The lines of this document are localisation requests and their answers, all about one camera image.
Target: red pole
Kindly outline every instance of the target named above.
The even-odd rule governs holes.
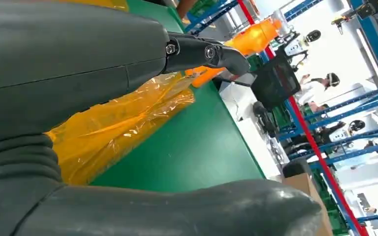
[[[250,15],[249,11],[247,10],[246,6],[244,5],[242,0],[237,0],[241,9],[243,10],[244,14],[246,15],[250,25],[254,24],[254,20],[252,16]],[[267,46],[264,50],[267,54],[267,57],[269,59],[272,59],[275,57],[272,49]],[[332,189],[338,196],[338,200],[341,202],[341,204],[344,206],[346,213],[349,215],[352,223],[354,224],[355,228],[357,229],[360,236],[369,236],[367,233],[366,228],[363,228],[358,223],[356,217],[354,216],[353,212],[350,209],[350,206],[347,204],[346,198],[344,197],[343,193],[340,190],[340,187],[338,186],[337,182],[335,181],[333,175],[330,172],[330,169],[328,168],[327,163],[325,162],[324,158],[322,158],[322,153],[318,148],[318,145],[315,142],[315,139],[313,138],[311,132],[308,129],[308,126],[306,125],[306,122],[302,116],[302,113],[299,110],[298,105],[296,104],[295,98],[292,96],[289,98],[290,105],[293,108],[293,111],[295,112],[295,115],[298,117],[299,123],[301,124],[302,129],[305,132],[305,135],[307,136],[308,142],[311,144],[312,149],[314,150],[316,156],[318,157],[318,160],[321,164],[322,170],[324,171],[325,175],[328,178],[328,182],[330,182],[331,186],[333,186],[334,189]]]
[[[244,12],[244,15],[246,16],[246,18],[249,21],[250,25],[254,25],[255,22],[253,20],[253,17],[250,15],[249,11],[247,10],[247,7],[244,4],[243,0],[237,0],[237,2],[240,5],[241,10]]]

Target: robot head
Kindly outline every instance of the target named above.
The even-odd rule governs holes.
[[[366,127],[366,123],[359,119],[350,123],[350,129],[354,132],[364,129],[364,127]]]
[[[306,41],[308,43],[311,43],[317,41],[319,38],[321,38],[321,31],[316,29],[308,33],[308,35],[306,36]]]

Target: white shirt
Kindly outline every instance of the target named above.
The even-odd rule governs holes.
[[[314,101],[315,96],[321,95],[324,92],[324,85],[317,81],[311,81],[301,85],[301,90],[295,94],[295,97],[299,105],[303,106],[305,103]]]

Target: orange object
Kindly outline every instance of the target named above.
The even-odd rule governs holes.
[[[253,53],[263,51],[270,41],[278,36],[277,30],[282,27],[279,20],[272,20],[268,18],[258,24],[250,26],[246,31],[239,33],[233,39],[226,41],[224,44],[233,47],[247,56]],[[197,67],[192,70],[187,70],[186,74],[201,73],[193,82],[192,85],[196,88],[202,86],[204,83],[213,79],[218,73],[225,70],[225,68],[212,69],[205,66]]]

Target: black cable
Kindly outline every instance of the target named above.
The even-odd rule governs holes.
[[[224,79],[222,77],[215,77],[213,80],[216,80],[216,81],[222,81],[222,82],[228,82],[228,83],[235,83],[236,85],[241,85],[241,86],[245,86],[245,87],[251,87],[252,85],[251,84],[247,84],[247,83],[243,83],[243,82],[238,82],[238,81],[234,81],[234,80],[228,80],[228,79]]]

